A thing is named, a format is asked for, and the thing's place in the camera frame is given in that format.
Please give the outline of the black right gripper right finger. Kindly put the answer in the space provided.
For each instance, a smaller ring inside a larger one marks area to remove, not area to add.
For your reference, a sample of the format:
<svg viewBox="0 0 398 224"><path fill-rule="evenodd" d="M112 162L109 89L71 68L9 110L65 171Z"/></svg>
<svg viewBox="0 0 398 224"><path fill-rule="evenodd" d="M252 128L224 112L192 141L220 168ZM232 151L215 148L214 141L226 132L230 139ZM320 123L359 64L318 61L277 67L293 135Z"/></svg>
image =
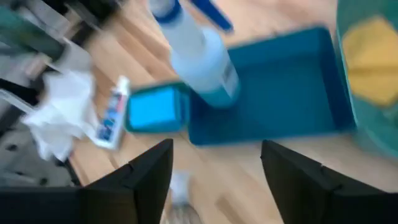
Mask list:
<svg viewBox="0 0 398 224"><path fill-rule="evenodd" d="M326 167L269 140L262 142L261 161L284 223L325 223L330 195L339 187Z"/></svg>

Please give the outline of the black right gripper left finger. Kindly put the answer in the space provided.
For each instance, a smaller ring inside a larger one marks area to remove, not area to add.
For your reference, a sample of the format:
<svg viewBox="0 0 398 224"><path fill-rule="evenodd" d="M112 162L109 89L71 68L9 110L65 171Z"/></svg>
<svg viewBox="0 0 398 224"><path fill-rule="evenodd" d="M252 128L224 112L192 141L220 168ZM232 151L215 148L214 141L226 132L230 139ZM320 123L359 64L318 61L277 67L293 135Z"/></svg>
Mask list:
<svg viewBox="0 0 398 224"><path fill-rule="evenodd" d="M174 142L164 139L85 187L85 222L158 224L165 205Z"/></svg>

